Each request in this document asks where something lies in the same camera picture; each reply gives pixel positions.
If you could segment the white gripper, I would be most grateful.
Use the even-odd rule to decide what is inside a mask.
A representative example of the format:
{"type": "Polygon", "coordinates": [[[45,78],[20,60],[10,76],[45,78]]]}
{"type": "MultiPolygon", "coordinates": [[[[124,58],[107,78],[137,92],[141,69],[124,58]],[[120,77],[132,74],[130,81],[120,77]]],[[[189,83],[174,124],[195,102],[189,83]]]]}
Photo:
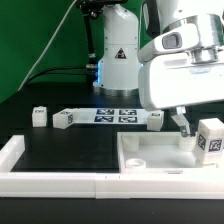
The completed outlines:
{"type": "Polygon", "coordinates": [[[185,117],[184,106],[224,100],[224,52],[218,62],[196,65],[186,53],[155,57],[140,69],[138,85],[144,109],[171,108],[181,136],[194,137],[195,127],[185,117]]]}

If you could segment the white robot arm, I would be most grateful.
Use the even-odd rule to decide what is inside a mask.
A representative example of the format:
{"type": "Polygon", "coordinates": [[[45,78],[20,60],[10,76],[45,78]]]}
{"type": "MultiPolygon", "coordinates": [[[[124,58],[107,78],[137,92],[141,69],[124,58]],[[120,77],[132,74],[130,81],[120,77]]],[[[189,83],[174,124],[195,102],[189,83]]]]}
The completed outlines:
{"type": "Polygon", "coordinates": [[[94,90],[137,93],[147,111],[168,109],[184,137],[189,105],[224,100],[224,0],[143,0],[136,17],[104,7],[104,55],[94,90]]]}

